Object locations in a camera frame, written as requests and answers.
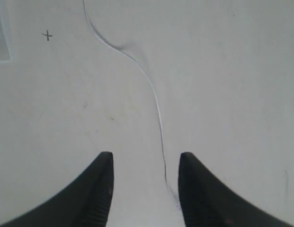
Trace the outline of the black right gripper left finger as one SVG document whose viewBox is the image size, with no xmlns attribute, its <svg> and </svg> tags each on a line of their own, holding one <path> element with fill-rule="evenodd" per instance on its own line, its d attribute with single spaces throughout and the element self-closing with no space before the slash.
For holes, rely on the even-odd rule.
<svg viewBox="0 0 294 227">
<path fill-rule="evenodd" d="M 66 188 L 4 227 L 104 227 L 114 190 L 111 152 L 101 152 Z"/>
</svg>

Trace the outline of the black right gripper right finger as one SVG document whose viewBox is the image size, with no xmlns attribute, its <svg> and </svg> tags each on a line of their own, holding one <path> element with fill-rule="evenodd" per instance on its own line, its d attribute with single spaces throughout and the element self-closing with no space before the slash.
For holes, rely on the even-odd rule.
<svg viewBox="0 0 294 227">
<path fill-rule="evenodd" d="M 187 227 L 289 227 L 220 181 L 193 153 L 183 152 L 178 195 Z"/>
</svg>

